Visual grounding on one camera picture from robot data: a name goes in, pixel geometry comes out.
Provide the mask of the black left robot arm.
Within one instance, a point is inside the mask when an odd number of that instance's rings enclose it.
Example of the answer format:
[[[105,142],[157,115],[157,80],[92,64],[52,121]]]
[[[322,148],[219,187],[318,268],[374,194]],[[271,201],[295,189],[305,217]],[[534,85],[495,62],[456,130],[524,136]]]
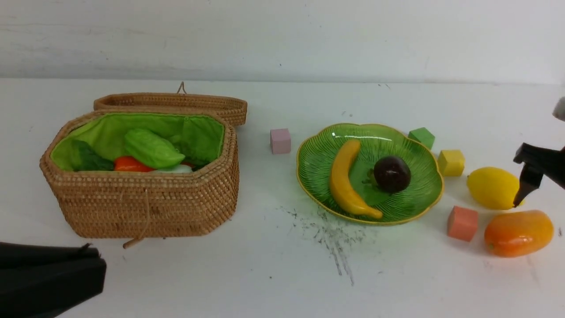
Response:
[[[0,315],[55,318],[101,294],[107,264],[97,248],[0,244]]]

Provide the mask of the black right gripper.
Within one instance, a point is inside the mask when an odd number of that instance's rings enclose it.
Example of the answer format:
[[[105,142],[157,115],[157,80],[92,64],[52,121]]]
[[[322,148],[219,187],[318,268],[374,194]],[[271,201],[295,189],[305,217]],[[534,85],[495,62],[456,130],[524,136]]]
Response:
[[[539,189],[543,177],[549,178],[562,189],[565,187],[564,149],[548,149],[523,143],[515,153],[514,162],[523,164],[519,189],[513,201],[514,207],[518,207],[529,194]]]

